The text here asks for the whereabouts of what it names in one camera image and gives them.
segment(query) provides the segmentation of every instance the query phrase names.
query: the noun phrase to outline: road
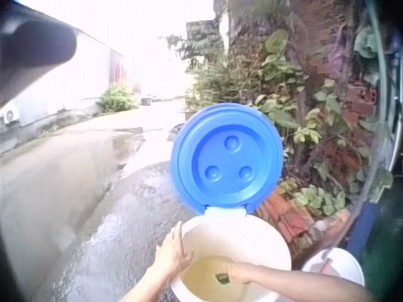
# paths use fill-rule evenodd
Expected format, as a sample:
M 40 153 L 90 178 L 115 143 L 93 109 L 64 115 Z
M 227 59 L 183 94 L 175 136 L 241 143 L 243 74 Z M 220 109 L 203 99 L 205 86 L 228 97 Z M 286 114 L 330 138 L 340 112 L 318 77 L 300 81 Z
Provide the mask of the road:
M 193 216 L 168 172 L 168 130 L 184 119 L 178 104 L 130 112 L 64 128 L 0 159 L 1 231 L 27 298 L 116 301 L 152 263 L 156 243 Z M 139 125 L 143 135 L 122 131 Z M 162 301 L 175 298 L 167 291 Z

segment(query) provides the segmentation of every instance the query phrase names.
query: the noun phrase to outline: blue lid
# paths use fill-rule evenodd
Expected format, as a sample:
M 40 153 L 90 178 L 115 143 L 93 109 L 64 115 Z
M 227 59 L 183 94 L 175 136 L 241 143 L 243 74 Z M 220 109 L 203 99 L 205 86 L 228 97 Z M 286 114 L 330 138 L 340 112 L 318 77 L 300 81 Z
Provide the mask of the blue lid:
M 184 202 L 246 207 L 251 213 L 275 188 L 283 168 L 277 129 L 259 111 L 239 104 L 201 110 L 175 139 L 171 175 Z

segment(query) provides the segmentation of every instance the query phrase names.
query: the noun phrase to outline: white bucket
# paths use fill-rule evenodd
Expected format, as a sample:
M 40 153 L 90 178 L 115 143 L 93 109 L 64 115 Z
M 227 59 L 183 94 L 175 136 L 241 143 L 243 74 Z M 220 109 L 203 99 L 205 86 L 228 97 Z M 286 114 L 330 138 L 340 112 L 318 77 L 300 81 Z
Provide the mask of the white bucket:
M 194 251 L 193 262 L 217 255 L 236 262 L 291 269 L 290 251 L 280 233 L 265 221 L 246 215 L 244 209 L 207 209 L 204 215 L 184 223 L 183 243 L 186 251 Z M 174 294 L 181 302 L 202 302 L 183 284 L 184 274 L 172 281 Z M 277 293 L 249 284 L 241 302 L 270 302 L 277 298 Z
M 322 255 L 325 251 L 326 250 L 322 250 L 310 258 L 302 267 L 302 271 L 318 272 L 318 268 L 320 270 L 323 266 L 324 261 Z M 334 247 L 327 255 L 327 258 L 332 259 L 330 272 L 327 274 L 339 276 L 343 279 L 365 286 L 364 274 L 361 266 L 349 252 Z

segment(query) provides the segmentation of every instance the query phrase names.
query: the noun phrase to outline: wet concrete ground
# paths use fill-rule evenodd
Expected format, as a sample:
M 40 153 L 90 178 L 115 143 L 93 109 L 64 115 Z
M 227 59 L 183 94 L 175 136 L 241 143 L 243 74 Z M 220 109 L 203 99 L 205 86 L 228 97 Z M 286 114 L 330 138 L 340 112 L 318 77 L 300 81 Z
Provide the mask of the wet concrete ground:
M 171 227 L 193 213 L 178 201 L 169 162 L 116 183 L 58 261 L 35 301 L 118 301 L 154 260 Z M 168 289 L 160 301 L 176 301 Z
M 179 107 L 103 116 L 0 158 L 1 233 L 25 297 L 116 301 L 151 264 L 156 241 L 192 215 L 167 174 Z M 152 123 L 156 113 L 165 120 Z M 145 131 L 163 130 L 116 131 L 144 120 Z

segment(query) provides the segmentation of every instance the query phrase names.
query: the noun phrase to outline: hand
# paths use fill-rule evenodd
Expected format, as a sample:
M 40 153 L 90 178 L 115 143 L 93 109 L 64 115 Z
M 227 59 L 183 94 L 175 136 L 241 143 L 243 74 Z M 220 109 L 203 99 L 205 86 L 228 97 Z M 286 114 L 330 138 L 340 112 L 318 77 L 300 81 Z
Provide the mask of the hand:
M 182 241 L 182 221 L 166 235 L 162 246 L 157 245 L 156 259 L 152 268 L 161 276 L 175 278 L 186 269 L 193 258 L 193 253 L 185 253 Z
M 256 269 L 256 265 L 236 262 L 228 269 L 228 277 L 230 282 L 249 283 L 251 282 L 252 271 Z

